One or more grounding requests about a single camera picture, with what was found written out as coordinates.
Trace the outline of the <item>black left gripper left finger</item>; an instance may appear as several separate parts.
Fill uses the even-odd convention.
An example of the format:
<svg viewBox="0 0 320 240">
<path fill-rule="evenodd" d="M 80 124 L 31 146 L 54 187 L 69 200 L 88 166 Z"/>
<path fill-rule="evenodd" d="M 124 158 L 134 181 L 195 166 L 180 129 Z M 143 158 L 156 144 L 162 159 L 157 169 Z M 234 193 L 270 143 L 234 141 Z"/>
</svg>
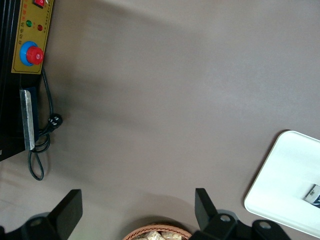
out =
<svg viewBox="0 0 320 240">
<path fill-rule="evenodd" d="M 31 217 L 22 226 L 5 232 L 2 240 L 67 240 L 83 216 L 82 191 L 72 189 L 49 213 Z"/>
</svg>

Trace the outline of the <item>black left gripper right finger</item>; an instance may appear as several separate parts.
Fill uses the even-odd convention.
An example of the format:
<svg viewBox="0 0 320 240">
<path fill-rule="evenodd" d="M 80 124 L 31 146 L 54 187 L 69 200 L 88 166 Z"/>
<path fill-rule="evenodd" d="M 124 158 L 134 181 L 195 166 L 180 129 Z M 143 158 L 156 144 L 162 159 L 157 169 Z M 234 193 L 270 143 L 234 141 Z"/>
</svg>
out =
<svg viewBox="0 0 320 240">
<path fill-rule="evenodd" d="M 194 211 L 199 230 L 192 240 L 287 240 L 286 232 L 271 220 L 255 220 L 251 226 L 232 211 L 217 210 L 204 188 L 195 189 Z"/>
</svg>

